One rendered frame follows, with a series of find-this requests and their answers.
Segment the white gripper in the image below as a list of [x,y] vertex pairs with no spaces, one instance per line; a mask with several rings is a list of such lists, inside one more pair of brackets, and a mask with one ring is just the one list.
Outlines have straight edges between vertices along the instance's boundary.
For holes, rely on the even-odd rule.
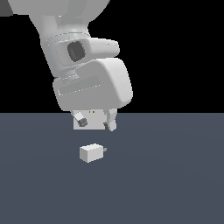
[[133,91],[123,61],[118,58],[92,59],[76,67],[71,76],[52,84],[59,107],[71,114],[80,127],[88,120],[80,111],[104,109],[105,127],[116,129],[117,109],[130,103]]

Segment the white charger block with prongs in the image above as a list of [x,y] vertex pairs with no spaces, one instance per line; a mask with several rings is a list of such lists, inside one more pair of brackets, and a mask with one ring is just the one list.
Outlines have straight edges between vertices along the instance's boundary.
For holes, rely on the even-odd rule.
[[104,152],[107,149],[102,145],[93,143],[80,147],[80,159],[86,163],[93,162],[97,159],[103,158]]

